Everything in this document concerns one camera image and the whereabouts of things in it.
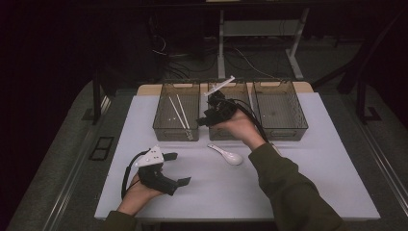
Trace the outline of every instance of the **black cable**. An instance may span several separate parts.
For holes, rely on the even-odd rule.
[[[234,65],[231,61],[230,61],[230,59],[228,58],[228,56],[226,55],[227,53],[225,53],[225,55],[224,55],[224,59],[227,61],[227,63],[229,63],[232,67],[234,67],[235,69],[239,69],[239,70],[246,70],[246,71],[249,71],[249,70],[253,70],[253,68],[241,68],[241,67],[238,67],[237,65]]]
[[[237,58],[242,58],[242,54],[240,54],[239,52],[238,52],[238,48],[237,47],[235,47],[234,45],[231,45],[231,47],[229,47],[229,46],[224,46],[224,49],[230,49],[230,50],[232,50],[232,51],[234,51],[233,52],[233,54],[231,54],[231,56],[235,56],[235,57],[237,57]],[[248,57],[252,57],[252,56],[257,56],[257,55],[259,55],[259,52],[254,52],[254,53],[252,53],[252,54],[246,54],[246,55],[244,55],[246,58],[248,58]]]
[[[164,67],[164,70],[166,70],[169,74],[168,74],[168,78],[171,79],[171,74],[177,75],[179,79],[184,79],[184,77],[182,75],[180,75],[179,73],[175,72],[172,69],[168,69]]]
[[[204,56],[212,55],[218,52],[219,47],[213,46],[204,50]]]
[[[179,65],[179,66],[181,66],[181,68],[177,68],[177,67],[175,67],[175,66],[171,66],[171,64]],[[178,64],[178,63],[176,63],[175,61],[169,61],[168,66],[171,67],[171,68],[174,68],[174,69],[187,70],[188,75],[190,75],[190,69],[189,69],[188,67],[186,67],[185,65]]]
[[[228,101],[226,99],[221,99],[221,98],[216,98],[217,101],[222,101],[226,102],[229,104],[235,105],[238,109],[240,109],[248,118],[252,121],[253,124],[255,124],[256,128],[258,129],[259,134],[261,135],[262,139],[264,139],[265,142],[269,142],[267,134],[264,131],[264,128],[262,127],[261,123],[258,121],[256,116],[253,114],[253,111],[249,112],[243,105],[238,104],[238,103],[233,103],[231,101]]]
[[[180,69],[178,69],[178,68],[176,68],[176,67],[173,67],[173,66],[171,66],[171,65],[169,65],[168,68],[170,68],[173,72],[174,72],[174,71],[179,72],[180,75],[183,75],[184,77],[186,77],[186,79],[190,79],[189,74],[184,73],[182,70],[180,70]]]
[[[253,62],[251,62],[249,59],[248,59],[248,57],[251,57],[251,56],[255,56],[255,55],[258,55],[258,53],[254,53],[254,54],[251,54],[251,55],[244,55],[239,49],[237,49],[237,48],[233,48],[234,50],[234,52],[233,53],[228,53],[228,52],[225,52],[225,56],[224,57],[226,57],[226,55],[228,54],[228,55],[230,55],[231,57],[234,57],[234,58],[239,58],[240,60],[244,60],[245,61],[245,64],[249,64],[249,66],[251,67],[250,69],[248,69],[248,70],[253,70],[254,69],[254,67],[255,67],[255,64],[253,63]]]
[[[240,109],[246,116],[251,119],[251,121],[255,124],[256,128],[258,129],[259,134],[261,135],[262,139],[264,139],[265,142],[269,142],[267,134],[264,131],[264,128],[262,127],[261,123],[258,121],[258,119],[252,115],[246,108],[244,108],[241,104],[237,104],[237,108]]]
[[[136,185],[140,180],[137,180],[135,183],[133,183],[132,185],[130,185],[128,187],[128,189],[126,190],[126,192],[128,192],[130,190],[130,188],[132,188],[134,185]]]
[[[128,189],[126,188],[126,186],[127,186],[127,181],[129,180],[129,174],[130,174],[130,170],[131,170],[131,168],[132,168],[133,163],[136,161],[136,159],[137,159],[139,156],[142,156],[142,155],[146,154],[149,150],[143,151],[143,152],[139,153],[138,155],[136,155],[136,156],[132,159],[132,161],[130,162],[129,166],[126,167],[125,174],[124,174],[124,176],[123,176],[123,181],[122,181],[122,191],[121,191],[122,199],[123,199],[123,197],[125,197],[125,194],[126,194],[126,192],[127,192],[127,190],[128,190]]]
[[[210,65],[209,67],[206,67],[206,68],[200,69],[200,70],[190,69],[190,68],[186,67],[185,65],[183,65],[183,64],[178,64],[178,63],[176,63],[176,62],[171,62],[171,63],[180,65],[180,66],[182,66],[183,68],[187,69],[189,72],[204,72],[204,71],[207,71],[207,70],[213,68],[213,66],[214,66],[214,64],[216,64],[216,62],[217,62],[217,56],[215,56],[215,58],[213,59],[213,62],[211,63],[211,65]]]
[[[255,116],[255,112],[251,109],[251,106],[248,103],[246,103],[245,101],[240,100],[240,99],[235,99],[235,98],[231,98],[231,99],[234,100],[234,101],[242,102],[246,106],[247,110],[250,111]],[[216,98],[216,100],[232,104],[231,101],[228,101],[226,99]]]

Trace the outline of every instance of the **metal frame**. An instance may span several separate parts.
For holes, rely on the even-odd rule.
[[[371,130],[368,125],[361,121],[360,117],[355,114],[354,104],[349,98],[349,96],[343,96],[343,102],[345,103],[349,113],[351,114],[354,123],[360,128],[361,133],[366,138],[366,142],[370,146],[371,156],[374,161],[377,163],[378,167],[381,170],[385,180],[387,181],[390,189],[393,191],[396,200],[404,211],[405,215],[408,217],[408,191],[405,186],[402,184],[398,175],[396,174],[394,168],[391,166],[390,162],[387,159],[386,154],[381,149],[378,142],[375,140]]]
[[[297,63],[296,57],[294,56],[297,50],[297,46],[302,37],[303,28],[306,24],[307,15],[309,14],[309,8],[303,10],[302,16],[299,20],[289,20],[291,24],[294,24],[297,21],[296,29],[293,33],[285,33],[281,35],[280,33],[273,32],[273,25],[275,21],[242,21],[242,22],[228,22],[224,21],[224,11],[221,10],[219,14],[219,33],[218,33],[218,78],[225,79],[225,62],[224,62],[224,37],[225,36],[285,36],[293,35],[293,45],[291,49],[286,50],[288,60],[293,69],[293,74],[296,80],[302,80],[303,74],[300,70],[299,64]],[[240,26],[251,25],[258,27],[259,32],[256,30],[248,28],[240,28]]]
[[[103,123],[104,114],[108,111],[109,107],[111,106],[111,101],[107,96],[104,97],[102,103],[100,104],[100,112],[101,112],[101,119],[95,126],[91,126],[87,135],[85,136],[84,142],[82,143],[80,150],[78,152],[78,157],[72,167],[72,170],[69,172],[66,180],[64,182],[64,186],[61,189],[60,194],[57,197],[56,202],[54,203],[54,207],[51,210],[47,221],[45,222],[42,230],[58,230],[58,225],[60,224],[61,219],[63,218],[66,206],[69,203],[69,199],[72,193],[75,190],[75,186],[77,185],[81,172],[83,170],[83,166],[85,160],[88,158],[88,154],[90,151],[90,147],[95,141],[95,138],[100,130],[100,126]]]

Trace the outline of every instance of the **chopstick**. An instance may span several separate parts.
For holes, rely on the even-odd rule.
[[[168,98],[170,99],[171,105],[173,105],[174,112],[176,112],[177,117],[179,118],[179,120],[180,120],[180,122],[181,122],[181,125],[183,126],[184,129],[186,129],[186,126],[184,125],[184,122],[183,122],[183,120],[181,119],[180,114],[178,113],[178,111],[177,111],[177,109],[176,109],[176,106],[174,106],[173,100],[171,99],[170,96],[169,96]]]
[[[169,96],[168,98],[170,99],[170,102],[171,102],[171,105],[173,106],[174,112],[176,112],[177,117],[179,118],[180,123],[181,123],[181,125],[183,126],[183,129],[186,130],[187,138],[188,138],[190,141],[192,141],[192,140],[194,140],[194,137],[192,136],[192,133],[191,133],[191,130],[190,130],[190,126],[189,126],[189,122],[187,121],[186,114],[184,113],[183,104],[181,103],[180,97],[178,96],[178,94],[176,94],[176,95],[177,95],[177,99],[178,99],[178,101],[179,101],[179,105],[180,105],[180,108],[181,108],[181,112],[182,112],[182,114],[183,114],[183,118],[184,118],[184,120],[186,121],[187,128],[186,128],[186,126],[184,125],[183,119],[180,117],[180,114],[178,113],[178,111],[177,111],[177,109],[176,109],[176,106],[175,106],[174,103],[173,103],[173,100],[171,99],[170,96]]]
[[[218,84],[217,86],[213,86],[212,89],[210,89],[210,91],[205,92],[204,96],[208,96],[214,92],[216,92],[217,90],[220,90],[221,88],[223,88],[225,85],[229,84],[230,82],[232,82],[233,80],[235,80],[235,77],[231,75],[231,78],[225,80],[224,82]]]

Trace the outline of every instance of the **white chopstick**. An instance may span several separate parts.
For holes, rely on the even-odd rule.
[[[216,92],[217,90],[220,90],[222,87],[224,87],[225,85],[229,84],[231,81],[235,80],[235,77],[231,75],[231,78],[225,80],[224,82],[220,83],[217,86],[214,86],[210,91],[205,92],[204,96],[208,96],[214,92]]]
[[[186,129],[186,126],[184,125],[183,120],[181,119],[179,113],[177,112],[176,106],[174,106],[173,100],[171,100],[171,97],[170,97],[170,96],[169,96],[168,98],[170,99],[171,105],[173,105],[174,112],[176,112],[177,116],[179,117],[179,120],[180,120],[180,122],[181,122],[181,125],[183,125],[183,128]]]
[[[184,113],[183,105],[181,104],[181,101],[180,101],[180,98],[179,98],[178,94],[176,94],[176,95],[177,95],[177,99],[178,99],[179,104],[180,104],[181,112],[183,113],[184,120],[186,121],[187,129],[190,129],[189,122],[187,121],[186,114]]]

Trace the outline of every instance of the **metal stand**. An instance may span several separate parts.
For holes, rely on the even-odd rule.
[[[296,57],[294,56],[296,53],[297,46],[300,42],[300,39],[302,37],[302,32],[303,28],[306,24],[306,19],[307,15],[309,13],[309,8],[306,8],[303,10],[302,16],[300,17],[299,20],[289,20],[292,23],[295,21],[297,22],[296,29],[293,31],[293,33],[285,33],[282,35],[279,31],[274,32],[273,28],[268,28],[268,31],[265,31],[265,27],[267,26],[273,26],[273,21],[259,21],[258,23],[255,21],[243,21],[241,22],[231,22],[228,23],[231,27],[234,27],[231,30],[228,30],[226,32],[225,28],[225,21],[224,21],[224,11],[220,11],[219,15],[219,34],[218,34],[218,57],[217,57],[217,64],[218,64],[218,78],[219,79],[225,79],[225,62],[224,62],[224,37],[225,36],[286,36],[286,35],[294,35],[293,39],[293,45],[291,49],[286,50],[286,54],[288,56],[289,62],[292,66],[294,77],[297,80],[302,80],[303,75],[302,72],[300,71],[300,67],[297,63]],[[240,29],[240,25],[245,25],[245,23],[257,23],[256,25],[254,24],[254,27],[257,26],[262,26],[260,27],[260,32],[259,34],[256,33],[257,28],[242,28],[242,32],[240,33],[238,30]]]
[[[297,24],[297,29],[296,33],[294,35],[294,41],[291,49],[286,50],[286,55],[288,56],[289,63],[291,63],[294,77],[296,80],[302,80],[303,79],[303,74],[302,71],[300,70],[299,64],[297,63],[296,57],[294,54],[296,53],[297,46],[300,42],[300,39],[302,37],[302,32],[303,28],[305,27],[306,24],[306,19],[307,15],[309,13],[309,8],[306,8],[303,10],[302,16],[300,17],[299,23]]]

